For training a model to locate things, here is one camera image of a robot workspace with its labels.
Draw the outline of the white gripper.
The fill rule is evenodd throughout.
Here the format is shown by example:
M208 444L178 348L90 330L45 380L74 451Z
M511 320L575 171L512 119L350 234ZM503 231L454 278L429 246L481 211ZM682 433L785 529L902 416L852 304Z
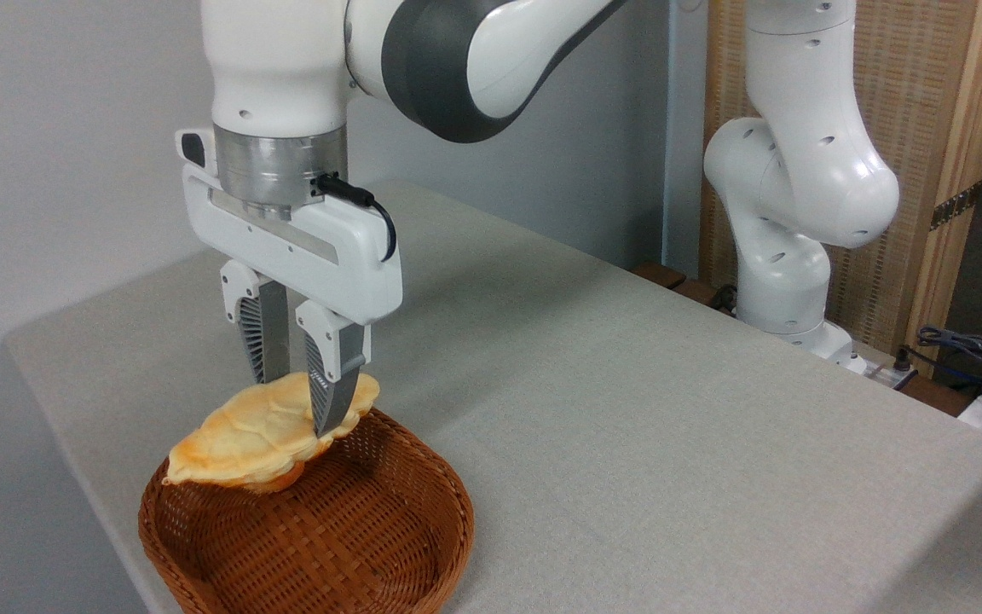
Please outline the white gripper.
M313 427L326 435L342 424L371 356L370 331L362 325L387 317L402 301L399 252L385 256L385 220L333 197L296 207L289 220L265 217L222 190L213 130L179 130L176 151L186 162L192 229L233 259L221 268L223 307L240 331L256 382L290 373L286 287L308 298L296 318L305 337Z

